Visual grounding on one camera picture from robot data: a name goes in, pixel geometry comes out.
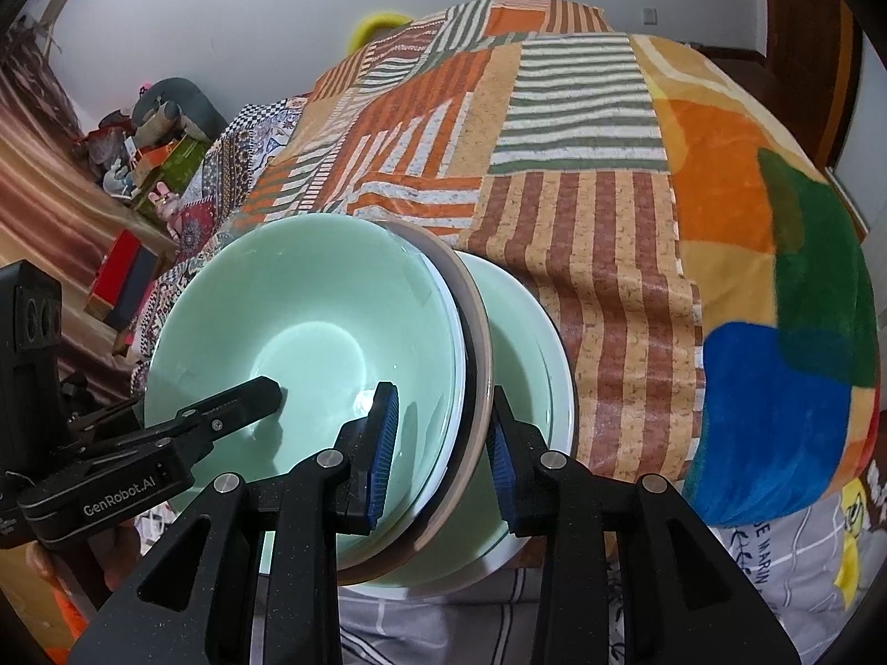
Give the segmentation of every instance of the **bowl rim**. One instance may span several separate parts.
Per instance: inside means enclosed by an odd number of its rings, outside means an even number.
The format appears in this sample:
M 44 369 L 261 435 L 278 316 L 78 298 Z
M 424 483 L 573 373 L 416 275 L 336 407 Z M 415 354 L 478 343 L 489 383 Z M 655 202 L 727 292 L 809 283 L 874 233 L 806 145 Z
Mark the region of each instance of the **bowl rim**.
M 394 235 L 394 233 L 389 234 L 402 240 L 402 237 Z M 441 275 L 440 271 L 435 267 L 435 264 L 429 259 L 429 256 L 406 240 L 404 240 L 404 245 L 414 249 L 415 253 L 423 260 L 423 262 L 425 262 L 426 267 L 429 269 L 433 279 L 438 285 L 438 289 L 441 290 L 441 297 L 445 300 L 447 314 L 451 318 L 451 335 L 453 338 L 453 348 L 456 353 L 455 370 L 457 390 L 450 408 L 450 417 L 447 420 L 446 435 L 441 443 L 440 452 L 438 452 L 432 472 L 420 488 L 420 492 L 416 495 L 414 501 L 412 501 L 412 503 L 406 508 L 404 514 L 397 519 L 397 522 L 391 523 L 381 535 L 379 535 L 378 532 L 374 532 L 371 537 L 366 538 L 367 540 L 372 540 L 372 542 L 367 545 L 365 550 L 359 550 L 356 555 L 346 553 L 344 556 L 339 556 L 338 562 L 340 563 L 341 570 L 356 567 L 360 563 L 372 559 L 378 553 L 385 550 L 385 548 L 389 547 L 390 544 L 394 543 L 400 535 L 402 535 L 406 528 L 408 528 L 409 524 L 416 519 L 426 505 L 431 502 L 432 498 L 445 481 L 446 472 L 450 464 L 450 457 L 456 446 L 458 433 L 462 427 L 462 417 L 466 408 L 466 382 L 469 377 L 467 344 L 465 339 L 465 328 L 462 324 L 456 299 L 452 296 L 452 292 L 450 291 L 449 285 L 444 280 L 444 276 Z
M 440 532 L 456 509 L 485 452 L 493 395 L 493 350 L 490 321 L 481 292 L 455 250 L 439 237 L 402 219 L 371 222 L 418 247 L 450 287 L 465 335 L 467 376 L 460 432 L 440 487 L 416 519 L 393 543 L 359 565 L 338 571 L 340 585 L 375 580 L 402 566 Z
M 178 316 L 180 317 L 181 312 L 183 311 L 183 308 L 185 306 L 188 306 L 189 301 L 193 300 L 193 298 L 195 297 L 195 293 L 198 293 L 198 288 L 194 287 L 194 283 L 204 282 L 207 277 L 210 277 L 210 274 L 212 274 L 216 271 L 219 271 L 220 268 L 223 268 L 225 266 L 225 263 L 228 262 L 228 260 L 238 258 L 238 255 L 241 254 L 241 250 L 244 247 L 247 247 L 252 239 L 254 239 L 256 237 L 260 237 L 261 235 L 265 235 L 265 237 L 267 237 L 268 233 L 274 231 L 274 229 L 291 228 L 291 227 L 294 227 L 296 225 L 296 223 L 303 224 L 308 219 L 311 219 L 314 222 L 321 221 L 321 219 L 325 219 L 328 222 L 337 222 L 340 224 L 340 226 L 343 226 L 343 227 L 362 228 L 362 230 L 367 233 L 371 233 L 371 234 L 374 233 L 375 235 L 371 235 L 371 237 L 376 237 L 378 240 L 378 232 L 379 232 L 378 227 L 374 223 L 367 221 L 367 219 L 355 218 L 355 217 L 351 217 L 351 216 L 347 216 L 347 215 L 337 214 L 334 212 L 309 212 L 309 213 L 306 213 L 305 215 L 300 215 L 298 218 L 284 218 L 284 219 L 278 219 L 275 222 L 266 223 L 263 226 L 261 226 L 260 228 L 256 228 L 253 231 L 250 231 L 247 234 L 243 235 L 243 237 L 238 238 L 237 240 L 233 241 L 229 246 L 226 246 L 225 248 L 223 248 L 223 250 L 221 250 L 219 253 L 216 253 L 216 256 L 214 256 L 208 262 L 204 263 L 203 266 L 200 268 L 200 270 L 194 275 L 192 280 L 189 281 L 188 286 L 186 286 L 185 289 L 183 289 L 182 293 L 180 293 L 179 297 L 176 299 L 176 302 L 174 303 L 174 305 L 170 309 L 170 312 L 167 314 L 167 318 L 164 323 L 164 327 L 161 328 L 160 336 L 158 337 L 158 341 L 157 341 L 157 344 L 154 348 L 154 352 L 152 352 L 152 368 L 149 368 L 149 370 L 148 370 L 148 381 L 147 381 L 148 386 L 145 388 L 145 408 L 146 408 L 146 411 L 149 411 L 149 407 L 150 407 L 149 400 L 152 399 L 152 388 L 150 387 L 150 383 L 152 382 L 152 371 L 154 372 L 154 376 L 156 376 L 156 373 L 157 373 L 157 370 L 154 367 L 154 365 L 157 362 L 157 355 L 158 355 L 158 352 L 162 352 L 162 348 L 164 346 L 164 343 L 166 342 L 166 339 L 169 339 L 169 337 L 170 337 L 171 330 L 170 330 L 170 328 L 167 328 L 166 325 L 169 324 L 171 321 L 174 321 L 174 319 L 176 317 L 178 317 Z M 427 268 L 427 266 L 429 266 L 429 264 L 427 262 L 425 262 L 423 267 Z M 434 278 L 434 273 L 429 272 L 429 276 Z M 447 324 L 449 326 L 451 324 L 449 315 L 447 315 L 447 317 L 445 317 L 445 319 L 447 320 Z M 458 355 L 460 354 L 458 352 L 458 349 L 455 348 L 455 346 L 454 346 L 453 350 L 454 350 L 454 352 L 453 352 L 454 355 L 456 357 L 458 357 Z M 453 381 L 455 382 L 456 381 L 455 369 L 454 369 L 453 377 L 454 377 Z M 156 420 L 157 418 L 156 417 L 149 417 L 148 419 L 149 420 Z M 451 417 L 448 417 L 447 421 L 448 421 L 448 426 L 452 426 Z M 446 441 L 446 436 L 444 434 L 442 437 L 442 444 L 445 443 L 445 441 Z M 199 486 L 194 485 L 194 486 L 192 486 L 192 488 L 188 488 L 188 490 L 186 490 L 185 492 L 180 493 L 179 495 L 176 495 L 176 497 L 181 497 L 182 495 L 187 495 L 189 493 L 194 493 L 194 495 L 196 496 L 199 492 L 202 491 L 202 488 L 203 487 L 199 487 Z M 173 506 L 173 509 L 179 514 L 182 513 L 184 508 L 185 507 L 179 508 L 179 507 Z
M 495 262 L 490 262 L 488 259 L 482 258 L 473 253 L 457 252 L 456 254 L 463 260 L 463 262 L 471 262 L 472 260 L 475 260 L 478 264 L 482 264 L 484 267 L 500 271 L 505 277 L 513 280 L 517 287 L 522 288 L 520 282 L 517 281 L 513 275 L 504 268 L 498 266 Z M 569 391 L 568 399 L 561 401 L 560 398 L 558 398 L 555 400 L 555 402 L 560 401 L 564 403 L 565 412 L 562 413 L 562 415 L 569 415 L 569 417 L 565 417 L 563 420 L 560 420 L 559 417 L 553 417 L 552 429 L 549 435 L 547 435 L 547 447 L 554 451 L 563 452 L 566 455 L 574 455 L 575 438 L 578 433 L 578 398 L 575 396 L 575 382 L 569 368 L 569 359 L 550 315 L 547 314 L 541 306 L 541 303 L 538 302 L 538 299 L 534 298 L 529 293 L 529 290 L 525 290 L 524 292 L 525 297 L 528 301 L 532 301 L 534 308 L 538 308 L 538 312 L 540 312 L 542 317 L 547 321 L 548 327 L 550 327 L 552 338 L 549 341 L 553 344 L 553 349 L 556 352 L 551 352 L 551 358 L 546 359 L 549 374 L 554 377 L 555 370 L 558 370 L 557 374 L 559 374 L 560 377 L 557 377 L 557 379 L 562 384 L 562 387 Z M 553 410 L 553 416 L 556 416 L 557 414 L 558 408 Z M 564 426 L 559 428 L 558 422 L 563 422 Z M 513 562 L 514 559 L 521 554 L 523 548 L 529 544 L 530 540 L 531 538 L 518 538 L 513 534 L 506 532 L 503 537 L 495 542 L 495 544 L 489 546 L 482 556 L 477 557 L 454 572 L 449 572 L 448 575 L 439 576 L 428 582 L 400 586 L 379 585 L 374 584 L 373 582 L 365 582 L 364 584 L 353 585 L 351 588 L 360 595 L 377 597 L 377 599 L 381 600 L 411 600 L 416 597 L 419 597 L 420 599 L 423 597 L 442 597 L 451 592 L 470 587 L 476 582 L 480 582 L 488 575 L 491 575 L 493 572 L 508 566 L 508 563 Z

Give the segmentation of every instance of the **striped blanket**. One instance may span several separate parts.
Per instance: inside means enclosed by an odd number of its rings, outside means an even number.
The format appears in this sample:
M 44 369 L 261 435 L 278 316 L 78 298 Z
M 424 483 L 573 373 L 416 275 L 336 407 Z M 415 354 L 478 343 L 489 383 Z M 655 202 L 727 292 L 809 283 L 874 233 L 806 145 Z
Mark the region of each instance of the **striped blanket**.
M 562 336 L 574 455 L 683 482 L 708 523 L 795 513 L 868 463 L 875 315 L 849 217 L 689 48 L 575 2 L 421 19 L 318 80 L 198 263 L 305 212 L 394 214 L 507 268 Z

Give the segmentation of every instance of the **wooden door frame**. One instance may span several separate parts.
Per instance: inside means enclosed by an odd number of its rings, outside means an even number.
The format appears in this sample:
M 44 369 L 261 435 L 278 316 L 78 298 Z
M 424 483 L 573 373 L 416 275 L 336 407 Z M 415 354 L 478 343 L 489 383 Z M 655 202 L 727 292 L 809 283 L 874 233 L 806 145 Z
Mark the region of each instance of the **wooden door frame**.
M 767 0 L 767 60 L 773 61 L 773 53 L 779 43 L 779 27 L 776 17 L 776 0 Z M 856 98 L 859 93 L 859 76 L 862 69 L 862 27 L 846 1 L 841 0 L 841 43 L 835 74 L 834 95 L 819 148 L 813 154 L 813 163 L 819 170 L 834 167 L 844 144 Z

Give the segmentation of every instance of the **person's hand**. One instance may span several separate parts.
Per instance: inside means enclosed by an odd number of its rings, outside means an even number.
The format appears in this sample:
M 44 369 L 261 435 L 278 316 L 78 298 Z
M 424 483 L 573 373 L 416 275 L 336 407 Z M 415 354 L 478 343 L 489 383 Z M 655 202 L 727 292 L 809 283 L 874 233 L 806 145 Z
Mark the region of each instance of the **person's hand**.
M 114 528 L 114 544 L 103 558 L 105 585 L 114 591 L 132 572 L 141 558 L 141 541 L 132 520 Z M 41 580 L 59 591 L 65 588 L 59 582 L 50 553 L 39 543 L 30 543 L 25 550 L 25 562 Z

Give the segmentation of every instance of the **orange fabric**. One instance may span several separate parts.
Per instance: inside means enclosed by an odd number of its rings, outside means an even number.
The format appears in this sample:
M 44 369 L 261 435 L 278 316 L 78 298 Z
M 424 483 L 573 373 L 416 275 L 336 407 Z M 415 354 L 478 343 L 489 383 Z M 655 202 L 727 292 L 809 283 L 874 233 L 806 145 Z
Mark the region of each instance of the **orange fabric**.
M 443 116 L 443 122 L 441 123 L 440 129 L 437 131 L 437 137 L 434 140 L 434 143 L 431 145 L 429 158 L 427 159 L 425 163 L 425 168 L 422 171 L 422 179 L 424 181 L 438 176 L 437 173 L 440 171 L 440 168 L 444 163 L 446 152 L 452 146 L 452 137 L 456 127 L 456 123 L 458 122 L 458 115 L 460 114 L 460 112 L 462 112 L 462 106 L 465 102 L 466 97 L 467 95 L 463 95 L 463 97 L 458 97 L 458 101 L 457 98 L 454 98 L 453 103 L 446 109 L 446 114 Z
M 384 195 L 379 195 L 375 192 L 367 192 L 358 197 L 353 203 L 349 204 L 346 212 L 348 214 L 353 214 L 354 210 L 373 206 L 381 207 L 396 214 L 406 215 L 407 217 L 424 218 L 464 217 L 471 219 L 471 216 L 475 211 L 475 203 L 473 202 L 463 204 L 424 204 L 412 200 L 400 199 L 398 197 L 385 197 Z
M 77 640 L 78 637 L 83 635 L 83 631 L 86 630 L 86 620 L 83 619 L 83 615 L 80 615 L 80 611 L 74 607 L 74 603 L 65 597 L 64 593 L 53 590 L 52 596 L 55 597 L 56 605 L 61 610 L 61 616 L 65 621 L 65 625 L 68 625 L 71 635 L 74 636 L 74 640 Z
M 436 69 L 417 75 L 400 88 L 392 90 L 391 95 L 380 95 L 358 115 L 349 133 L 343 138 L 341 148 L 343 151 L 356 150 L 356 148 L 361 148 L 360 143 L 364 138 L 362 132 L 378 130 L 390 132 L 400 123 L 410 122 L 415 117 L 419 117 L 420 122 L 415 126 L 409 144 L 399 159 L 400 163 L 410 163 L 420 148 L 427 124 L 431 121 L 434 111 L 441 105 L 447 104 L 448 101 L 450 102 L 449 107 L 452 108 L 452 100 L 464 95 L 464 92 L 460 92 L 460 88 L 473 89 L 489 60 L 489 51 L 460 52 Z M 373 167 L 374 159 L 375 157 L 370 162 L 371 169 L 375 169 Z M 337 197 L 334 193 L 338 192 L 343 185 L 343 175 L 346 173 L 348 162 L 347 158 L 336 158 L 324 184 L 319 188 L 318 201 Z M 288 167 L 291 171 L 293 164 L 290 163 Z M 254 202 L 253 197 L 247 199 L 243 206 L 243 212 L 254 212 L 252 202 Z
M 46 654 L 55 665 L 65 665 L 68 662 L 68 650 L 64 650 L 61 647 L 48 647 L 46 648 Z
M 773 211 L 757 166 L 757 150 L 768 146 L 760 126 L 718 107 L 689 101 L 671 107 L 680 130 L 662 130 L 665 148 L 683 136 L 691 155 L 673 172 L 681 239 L 774 253 Z
M 435 180 L 427 180 L 423 177 L 404 175 L 402 172 L 373 172 L 363 180 L 382 181 L 392 185 L 413 188 L 414 190 L 427 190 L 428 192 L 445 192 L 458 190 L 463 192 L 476 192 L 481 188 L 480 177 L 439 177 Z
M 878 375 L 878 381 L 881 381 L 880 373 Z M 872 458 L 875 457 L 875 445 L 878 442 L 878 433 L 880 432 L 881 426 L 881 388 L 875 388 L 875 409 L 872 412 L 872 422 L 868 427 L 868 436 L 866 437 L 866 442 L 862 447 L 862 453 L 859 456 L 859 464 L 856 466 L 856 472 L 854 473 L 856 477 L 861 477 L 862 473 L 868 467 L 868 464 L 872 461 Z
M 496 37 L 509 32 L 537 32 L 542 29 L 548 13 L 541 9 L 493 8 L 483 34 Z

